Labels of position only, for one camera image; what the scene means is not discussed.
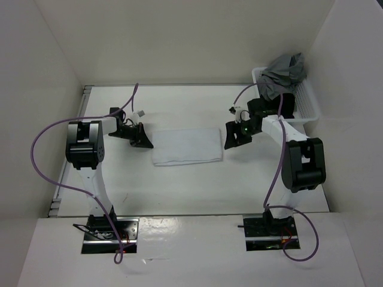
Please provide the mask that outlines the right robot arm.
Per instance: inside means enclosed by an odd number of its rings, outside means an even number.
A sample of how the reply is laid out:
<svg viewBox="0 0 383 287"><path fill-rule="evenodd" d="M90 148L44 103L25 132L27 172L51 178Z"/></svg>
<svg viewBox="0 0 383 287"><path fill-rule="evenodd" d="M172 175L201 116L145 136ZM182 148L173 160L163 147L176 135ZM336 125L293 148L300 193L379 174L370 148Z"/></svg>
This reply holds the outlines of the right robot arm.
<svg viewBox="0 0 383 287"><path fill-rule="evenodd" d="M268 135L281 147L263 202L262 228L269 235L288 228L303 195L326 180L323 142L309 138L288 123L293 105L292 94L283 94L271 102L252 99L245 109L232 106L229 111L235 119L226 123L224 149L249 144L259 133Z"/></svg>

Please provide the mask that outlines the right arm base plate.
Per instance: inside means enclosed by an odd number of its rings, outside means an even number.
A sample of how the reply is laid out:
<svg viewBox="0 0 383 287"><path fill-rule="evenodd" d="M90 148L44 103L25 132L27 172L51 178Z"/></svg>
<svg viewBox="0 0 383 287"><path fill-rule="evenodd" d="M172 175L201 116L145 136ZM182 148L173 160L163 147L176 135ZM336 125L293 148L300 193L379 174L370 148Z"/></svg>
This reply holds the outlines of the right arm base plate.
<svg viewBox="0 0 383 287"><path fill-rule="evenodd" d="M244 216L238 228L244 232L247 251L300 249L294 218L274 219L270 212Z"/></svg>

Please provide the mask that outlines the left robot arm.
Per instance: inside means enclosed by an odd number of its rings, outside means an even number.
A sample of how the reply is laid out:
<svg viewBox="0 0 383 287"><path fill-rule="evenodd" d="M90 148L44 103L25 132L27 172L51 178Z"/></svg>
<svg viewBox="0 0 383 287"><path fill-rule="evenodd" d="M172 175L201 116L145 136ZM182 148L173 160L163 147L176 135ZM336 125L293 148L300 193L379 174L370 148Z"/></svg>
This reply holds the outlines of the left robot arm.
<svg viewBox="0 0 383 287"><path fill-rule="evenodd" d="M104 136L125 139L135 148L153 148L144 124L140 122L145 115L143 110L134 112L130 118L126 118L125 112L118 108L110 108L110 114L97 119L69 122L65 151L67 161L80 175L86 191L89 204L88 232L100 239L112 239L119 231L102 176Z"/></svg>

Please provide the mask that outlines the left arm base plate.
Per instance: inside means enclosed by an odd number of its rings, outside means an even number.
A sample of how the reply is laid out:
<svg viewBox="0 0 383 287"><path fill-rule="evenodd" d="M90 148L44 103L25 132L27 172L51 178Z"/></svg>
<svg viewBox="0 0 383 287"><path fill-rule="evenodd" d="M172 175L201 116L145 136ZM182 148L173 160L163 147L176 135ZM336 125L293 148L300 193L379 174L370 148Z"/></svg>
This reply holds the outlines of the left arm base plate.
<svg viewBox="0 0 383 287"><path fill-rule="evenodd" d="M114 254L119 251L119 241L106 218L89 217L86 224L73 224L83 233L82 254ZM117 234L121 239L124 254L137 252L138 219L114 221Z"/></svg>

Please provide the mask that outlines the white skirt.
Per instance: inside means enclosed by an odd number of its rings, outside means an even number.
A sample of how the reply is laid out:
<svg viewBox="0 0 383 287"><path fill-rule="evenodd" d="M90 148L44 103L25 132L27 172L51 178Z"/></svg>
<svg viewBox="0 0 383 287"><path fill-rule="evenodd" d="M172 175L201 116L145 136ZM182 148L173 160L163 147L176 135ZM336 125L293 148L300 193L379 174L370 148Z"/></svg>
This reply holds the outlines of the white skirt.
<svg viewBox="0 0 383 287"><path fill-rule="evenodd" d="M156 167L218 162L223 159L218 127L164 130L153 133L152 162Z"/></svg>

